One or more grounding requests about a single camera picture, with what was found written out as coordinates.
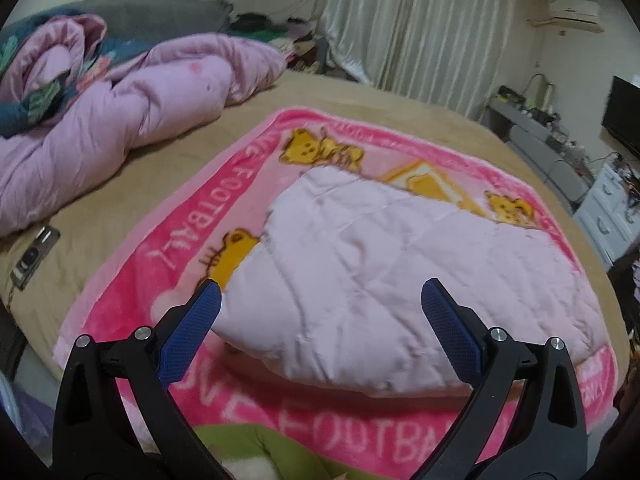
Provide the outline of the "white air conditioner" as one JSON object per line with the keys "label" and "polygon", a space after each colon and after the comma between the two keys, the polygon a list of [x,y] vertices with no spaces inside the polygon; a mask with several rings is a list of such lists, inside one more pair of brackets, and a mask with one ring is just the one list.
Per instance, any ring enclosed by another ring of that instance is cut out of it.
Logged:
{"label": "white air conditioner", "polygon": [[548,13],[553,24],[600,34],[600,6],[591,0],[549,0]]}

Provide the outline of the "pink floral comforter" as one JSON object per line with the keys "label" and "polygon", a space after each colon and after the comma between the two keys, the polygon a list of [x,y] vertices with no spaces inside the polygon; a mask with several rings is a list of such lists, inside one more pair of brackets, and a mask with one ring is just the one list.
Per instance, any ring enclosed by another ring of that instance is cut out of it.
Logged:
{"label": "pink floral comforter", "polygon": [[146,44],[96,14],[45,13],[1,43],[1,233],[113,177],[130,151],[216,120],[286,67],[260,41],[204,32]]}

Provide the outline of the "smartphone on bed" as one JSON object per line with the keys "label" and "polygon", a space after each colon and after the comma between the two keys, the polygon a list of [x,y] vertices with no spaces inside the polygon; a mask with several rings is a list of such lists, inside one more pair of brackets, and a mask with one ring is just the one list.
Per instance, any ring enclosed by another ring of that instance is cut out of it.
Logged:
{"label": "smartphone on bed", "polygon": [[17,289],[25,289],[38,266],[47,257],[52,247],[60,239],[60,236],[61,233],[50,226],[43,226],[39,230],[32,244],[27,247],[12,269],[11,281]]}

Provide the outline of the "pile of clothes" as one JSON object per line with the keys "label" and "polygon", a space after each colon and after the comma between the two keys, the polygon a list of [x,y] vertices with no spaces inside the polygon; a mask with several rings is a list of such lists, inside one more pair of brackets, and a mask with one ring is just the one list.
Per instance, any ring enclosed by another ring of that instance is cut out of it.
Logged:
{"label": "pile of clothes", "polygon": [[226,33],[278,49],[292,72],[326,72],[326,42],[317,37],[311,24],[302,18],[287,18],[277,23],[265,14],[242,13],[227,26]]}

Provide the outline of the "tan bed sheet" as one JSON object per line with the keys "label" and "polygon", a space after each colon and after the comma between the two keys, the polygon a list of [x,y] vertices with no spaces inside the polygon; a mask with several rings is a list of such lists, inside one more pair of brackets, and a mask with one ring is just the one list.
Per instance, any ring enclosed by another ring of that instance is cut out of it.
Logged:
{"label": "tan bed sheet", "polygon": [[166,143],[133,151],[118,174],[50,219],[61,237],[24,290],[10,289],[9,273],[38,232],[36,226],[1,242],[1,297],[28,343],[54,378],[53,361],[67,311],[100,265],[149,212],[218,154],[285,107],[380,125],[482,158],[531,185],[559,223],[585,268],[602,307],[620,373],[629,366],[629,341],[620,306],[596,251],[553,193],[510,148],[477,122],[375,88],[323,76],[286,72],[268,91],[228,107],[221,118]]}

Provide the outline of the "grey low cabinet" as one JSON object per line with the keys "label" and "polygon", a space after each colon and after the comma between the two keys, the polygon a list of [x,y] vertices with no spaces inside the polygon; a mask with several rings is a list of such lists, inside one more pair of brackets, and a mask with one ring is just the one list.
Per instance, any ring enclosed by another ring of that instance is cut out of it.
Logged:
{"label": "grey low cabinet", "polygon": [[482,124],[495,133],[574,214],[592,180],[578,174],[556,148],[547,143],[551,131],[527,112],[494,94],[488,101]]}

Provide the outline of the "black television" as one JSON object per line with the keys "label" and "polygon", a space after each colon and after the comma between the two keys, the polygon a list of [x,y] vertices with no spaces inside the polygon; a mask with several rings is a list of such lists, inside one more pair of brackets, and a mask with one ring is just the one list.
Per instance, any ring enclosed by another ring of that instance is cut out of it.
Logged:
{"label": "black television", "polygon": [[640,88],[619,76],[612,79],[602,127],[631,154],[640,155]]}

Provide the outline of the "pink cartoon bear blanket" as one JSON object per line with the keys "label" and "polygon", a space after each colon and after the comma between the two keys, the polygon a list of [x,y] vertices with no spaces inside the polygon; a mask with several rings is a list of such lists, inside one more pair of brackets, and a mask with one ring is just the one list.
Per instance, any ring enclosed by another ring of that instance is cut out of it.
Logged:
{"label": "pink cartoon bear blanket", "polygon": [[[544,231],[588,278],[559,223],[526,182],[485,159],[416,136],[289,107],[222,151],[140,220],[70,307],[53,348],[55,362],[67,361],[81,334],[107,341],[156,323],[206,278],[224,296],[232,272],[260,240],[268,206],[320,167]],[[610,335],[593,356],[573,364],[586,424],[597,427],[618,387]],[[293,382],[225,342],[212,325],[170,393],[193,427],[262,425],[334,462],[405,479],[469,399],[469,386],[458,382],[448,396],[389,397]]]}

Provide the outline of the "white drawer cabinet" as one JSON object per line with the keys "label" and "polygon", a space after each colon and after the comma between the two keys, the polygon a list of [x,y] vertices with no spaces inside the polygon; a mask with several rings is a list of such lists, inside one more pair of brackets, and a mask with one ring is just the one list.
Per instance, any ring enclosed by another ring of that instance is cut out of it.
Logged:
{"label": "white drawer cabinet", "polygon": [[639,243],[639,206],[629,205],[625,181],[610,164],[602,167],[573,219],[606,270]]}

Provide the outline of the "pink quilted jacket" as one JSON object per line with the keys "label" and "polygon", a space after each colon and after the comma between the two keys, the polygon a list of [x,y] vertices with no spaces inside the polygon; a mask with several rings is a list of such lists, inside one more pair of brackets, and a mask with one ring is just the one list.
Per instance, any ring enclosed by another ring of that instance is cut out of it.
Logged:
{"label": "pink quilted jacket", "polygon": [[448,396],[458,378],[421,308],[430,278],[517,340],[561,338],[574,363],[608,342],[588,278],[548,233],[331,167],[268,206],[213,331],[293,382]]}

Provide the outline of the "striped beige curtain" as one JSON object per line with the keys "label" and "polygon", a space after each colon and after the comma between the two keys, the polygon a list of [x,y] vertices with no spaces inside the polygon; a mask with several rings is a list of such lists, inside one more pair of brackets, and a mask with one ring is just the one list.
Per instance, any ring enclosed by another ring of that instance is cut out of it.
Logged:
{"label": "striped beige curtain", "polygon": [[476,119],[516,0],[321,0],[332,60],[360,84]]}

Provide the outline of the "grey headboard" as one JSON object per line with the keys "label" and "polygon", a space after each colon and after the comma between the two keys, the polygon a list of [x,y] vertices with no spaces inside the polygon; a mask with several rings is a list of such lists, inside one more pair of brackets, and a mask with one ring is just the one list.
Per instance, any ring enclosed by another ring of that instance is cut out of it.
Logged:
{"label": "grey headboard", "polygon": [[60,14],[63,10],[99,15],[111,37],[156,44],[181,36],[224,32],[234,5],[228,0],[79,0],[48,12]]}

